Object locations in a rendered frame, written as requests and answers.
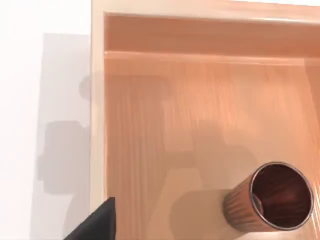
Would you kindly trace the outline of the shallow salmon-coloured box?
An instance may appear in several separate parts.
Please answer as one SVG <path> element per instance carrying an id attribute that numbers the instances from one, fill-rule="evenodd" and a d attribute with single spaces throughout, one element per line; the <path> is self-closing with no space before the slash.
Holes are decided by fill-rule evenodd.
<path id="1" fill-rule="evenodd" d="M 115 240 L 320 240 L 320 0 L 91 0 L 90 206 Z M 281 231 L 223 201 L 272 162 Z"/>

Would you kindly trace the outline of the brown wooden cup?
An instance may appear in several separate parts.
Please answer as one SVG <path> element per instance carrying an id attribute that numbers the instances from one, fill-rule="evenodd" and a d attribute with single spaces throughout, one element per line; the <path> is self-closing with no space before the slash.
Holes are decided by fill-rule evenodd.
<path id="1" fill-rule="evenodd" d="M 233 188 L 223 200 L 223 214 L 242 232 L 293 231 L 314 209 L 310 183 L 297 168 L 268 162 Z"/>

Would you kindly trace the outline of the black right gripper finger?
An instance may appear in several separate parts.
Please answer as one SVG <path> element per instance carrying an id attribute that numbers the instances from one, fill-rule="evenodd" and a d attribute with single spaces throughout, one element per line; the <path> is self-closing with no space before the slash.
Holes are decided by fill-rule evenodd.
<path id="1" fill-rule="evenodd" d="M 116 240 L 116 199 L 109 197 L 63 240 Z"/>

